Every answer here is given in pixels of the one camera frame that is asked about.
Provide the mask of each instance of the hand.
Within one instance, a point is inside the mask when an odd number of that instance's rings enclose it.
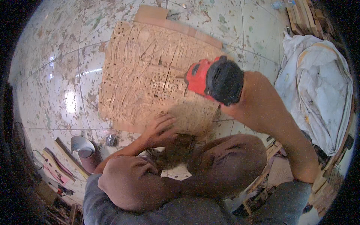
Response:
[[[229,107],[221,105],[221,110],[251,129],[275,138],[297,127],[275,88],[259,72],[246,71],[240,101]]]
[[[164,147],[172,143],[177,134],[177,128],[172,127],[176,118],[170,114],[159,114],[146,127],[145,132],[140,136],[148,148]]]

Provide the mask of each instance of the sleeve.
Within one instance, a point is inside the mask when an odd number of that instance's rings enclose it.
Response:
[[[308,183],[280,184],[267,202],[252,215],[253,224],[297,225],[311,193]]]
[[[98,180],[101,175],[94,174],[87,179],[83,202],[86,225],[111,224],[116,215],[123,211],[112,203],[105,192],[98,188]]]

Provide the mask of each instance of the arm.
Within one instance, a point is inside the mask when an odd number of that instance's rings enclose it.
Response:
[[[176,119],[170,114],[160,114],[146,128],[145,132],[133,143],[125,148],[109,155],[94,171],[94,174],[102,174],[107,162],[117,156],[137,156],[148,148],[163,147],[173,142],[177,134],[176,128],[171,128]]]
[[[229,107],[222,105],[221,110],[251,129],[280,141],[294,177],[306,183],[315,181],[317,155],[265,76],[246,71],[240,101]]]

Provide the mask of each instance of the plastic bottle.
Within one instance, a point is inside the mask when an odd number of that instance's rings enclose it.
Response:
[[[271,3],[271,7],[273,9],[283,9],[287,6],[294,6],[295,5],[295,1],[294,0],[278,0],[278,1],[274,1]]]

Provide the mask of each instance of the gray shirt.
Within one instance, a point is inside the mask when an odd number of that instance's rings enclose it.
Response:
[[[91,175],[83,203],[86,225],[97,224],[246,224],[215,200],[181,197],[155,211],[134,213],[115,206],[98,188],[101,174]],[[297,225],[311,192],[310,184],[292,181],[278,186],[275,193],[256,212],[254,224]]]

